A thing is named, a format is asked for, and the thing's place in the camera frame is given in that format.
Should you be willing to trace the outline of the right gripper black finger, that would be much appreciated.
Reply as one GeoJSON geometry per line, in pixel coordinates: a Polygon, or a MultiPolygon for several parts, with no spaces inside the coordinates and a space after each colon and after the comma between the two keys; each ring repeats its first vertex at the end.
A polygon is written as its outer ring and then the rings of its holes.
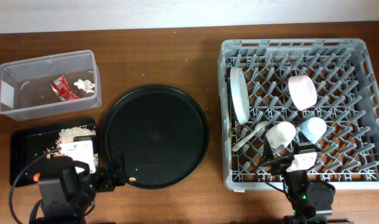
{"type": "Polygon", "coordinates": [[[304,140],[303,133],[298,133],[294,137],[294,139],[292,140],[292,149],[293,149],[293,152],[300,152],[302,150],[303,140],[304,140]]]}
{"type": "Polygon", "coordinates": [[[273,150],[269,144],[268,138],[265,136],[263,139],[263,162],[273,159],[273,150]]]}

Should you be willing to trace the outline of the light blue cup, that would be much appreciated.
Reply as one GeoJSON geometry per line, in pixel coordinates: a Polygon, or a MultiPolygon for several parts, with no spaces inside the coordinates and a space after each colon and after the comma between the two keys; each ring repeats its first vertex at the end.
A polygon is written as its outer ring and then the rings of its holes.
{"type": "Polygon", "coordinates": [[[311,143],[319,142],[323,134],[327,130],[325,121],[318,117],[309,118],[299,125],[300,132],[311,143]]]}

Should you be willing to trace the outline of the white paper cup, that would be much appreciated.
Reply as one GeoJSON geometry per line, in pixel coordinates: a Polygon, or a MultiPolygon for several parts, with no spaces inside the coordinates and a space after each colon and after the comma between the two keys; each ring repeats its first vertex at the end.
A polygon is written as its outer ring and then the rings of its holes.
{"type": "Polygon", "coordinates": [[[279,146],[287,147],[296,135],[295,126],[287,121],[283,121],[273,126],[266,132],[266,138],[271,148],[279,146]]]}

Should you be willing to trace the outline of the white plastic fork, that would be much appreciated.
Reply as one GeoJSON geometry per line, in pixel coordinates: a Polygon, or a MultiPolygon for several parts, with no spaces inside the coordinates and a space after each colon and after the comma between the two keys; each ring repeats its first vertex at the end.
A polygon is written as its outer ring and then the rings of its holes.
{"type": "Polygon", "coordinates": [[[258,123],[256,126],[255,126],[255,129],[249,134],[247,135],[245,138],[243,138],[241,141],[239,141],[238,143],[236,143],[233,147],[232,147],[232,151],[233,152],[236,152],[238,151],[241,147],[243,147],[256,133],[258,133],[261,129],[267,127],[267,125],[269,125],[269,121],[263,121],[263,122],[260,122],[258,123]]]}

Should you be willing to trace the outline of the wooden chopstick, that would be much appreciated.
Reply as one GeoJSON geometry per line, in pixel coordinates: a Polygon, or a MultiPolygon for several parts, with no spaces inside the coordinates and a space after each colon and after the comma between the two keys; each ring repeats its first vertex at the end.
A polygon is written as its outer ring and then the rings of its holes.
{"type": "Polygon", "coordinates": [[[229,139],[232,143],[232,101],[228,102],[229,139]]]}

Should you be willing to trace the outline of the grey plate with food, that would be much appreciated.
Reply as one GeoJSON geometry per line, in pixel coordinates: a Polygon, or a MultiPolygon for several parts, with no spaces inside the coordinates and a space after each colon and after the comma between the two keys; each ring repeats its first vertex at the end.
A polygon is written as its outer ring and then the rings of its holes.
{"type": "Polygon", "coordinates": [[[250,118],[250,103],[245,76],[241,68],[230,69],[230,88],[237,120],[240,124],[245,124],[250,118]]]}

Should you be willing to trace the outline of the orange carrot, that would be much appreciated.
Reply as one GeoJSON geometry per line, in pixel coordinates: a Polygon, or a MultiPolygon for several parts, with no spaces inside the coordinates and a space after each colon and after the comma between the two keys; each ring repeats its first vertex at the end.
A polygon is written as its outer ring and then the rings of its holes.
{"type": "Polygon", "coordinates": [[[34,182],[38,182],[38,181],[39,181],[39,178],[40,178],[40,173],[36,173],[36,174],[33,176],[33,181],[34,181],[34,182]]]}

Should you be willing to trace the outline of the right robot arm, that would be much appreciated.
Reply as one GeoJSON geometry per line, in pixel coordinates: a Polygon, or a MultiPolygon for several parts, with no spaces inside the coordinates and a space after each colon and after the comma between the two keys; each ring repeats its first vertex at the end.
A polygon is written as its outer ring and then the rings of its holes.
{"type": "Polygon", "coordinates": [[[267,138],[264,138],[263,167],[271,175],[283,177],[283,194],[292,205],[293,215],[283,218],[284,224],[328,223],[332,215],[335,187],[326,181],[309,180],[307,171],[316,164],[319,149],[310,141],[294,143],[294,152],[275,158],[267,138]]]}

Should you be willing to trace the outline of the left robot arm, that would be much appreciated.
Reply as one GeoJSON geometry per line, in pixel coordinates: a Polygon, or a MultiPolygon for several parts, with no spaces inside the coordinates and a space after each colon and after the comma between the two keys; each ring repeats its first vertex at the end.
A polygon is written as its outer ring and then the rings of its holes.
{"type": "Polygon", "coordinates": [[[41,194],[29,223],[85,223],[85,217],[96,207],[96,194],[112,192],[116,187],[106,167],[92,174],[85,162],[67,156],[48,159],[42,155],[28,163],[11,184],[8,205],[16,223],[21,221],[14,211],[13,193],[27,171],[33,172],[41,194]]]}

